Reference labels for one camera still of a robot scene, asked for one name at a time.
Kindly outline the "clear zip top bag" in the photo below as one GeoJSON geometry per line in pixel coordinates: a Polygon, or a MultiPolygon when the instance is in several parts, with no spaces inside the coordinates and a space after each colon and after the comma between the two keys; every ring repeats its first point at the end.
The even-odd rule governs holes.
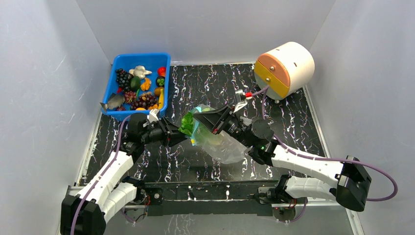
{"type": "Polygon", "coordinates": [[[195,118],[190,140],[193,146],[202,149],[221,164],[234,164],[245,158],[246,146],[225,131],[214,134],[209,125],[206,126],[195,118]]]}

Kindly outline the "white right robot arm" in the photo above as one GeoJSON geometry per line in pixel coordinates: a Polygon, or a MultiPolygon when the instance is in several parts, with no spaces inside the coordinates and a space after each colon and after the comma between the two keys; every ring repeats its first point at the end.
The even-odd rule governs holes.
{"type": "Polygon", "coordinates": [[[211,133],[225,132],[247,147],[248,155],[257,163],[305,174],[305,178],[281,177],[274,190],[280,202],[311,197],[335,200],[356,212],[365,209],[371,177],[357,158],[336,161],[304,152],[296,154],[293,149],[273,139],[274,133],[267,121],[251,121],[241,117],[228,105],[212,111],[196,112],[193,118],[211,133]]]}

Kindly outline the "dark purple grape bunch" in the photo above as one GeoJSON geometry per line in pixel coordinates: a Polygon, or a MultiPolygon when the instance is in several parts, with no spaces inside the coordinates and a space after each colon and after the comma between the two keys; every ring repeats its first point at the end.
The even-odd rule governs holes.
{"type": "Polygon", "coordinates": [[[129,105],[131,111],[144,111],[159,108],[158,97],[151,92],[136,94],[135,92],[127,92],[124,94],[125,104],[129,105]]]}

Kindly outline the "green toy lettuce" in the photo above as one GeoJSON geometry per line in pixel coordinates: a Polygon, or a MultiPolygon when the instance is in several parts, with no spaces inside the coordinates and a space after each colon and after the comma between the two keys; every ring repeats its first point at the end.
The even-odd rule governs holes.
{"type": "Polygon", "coordinates": [[[199,105],[186,113],[181,119],[179,131],[190,139],[193,146],[207,144],[209,142],[209,137],[211,136],[211,132],[197,121],[193,115],[195,113],[207,112],[210,110],[212,110],[212,108],[209,106],[199,105]]]}

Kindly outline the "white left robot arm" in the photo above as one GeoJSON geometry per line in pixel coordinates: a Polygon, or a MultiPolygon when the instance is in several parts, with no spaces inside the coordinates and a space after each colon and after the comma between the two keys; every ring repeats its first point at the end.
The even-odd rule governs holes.
{"type": "Polygon", "coordinates": [[[61,204],[60,234],[102,235],[109,220],[129,203],[151,201],[143,181],[124,174],[143,154],[146,145],[175,146],[187,139],[179,128],[157,113],[136,113],[121,123],[117,145],[109,159],[75,195],[61,204]]]}

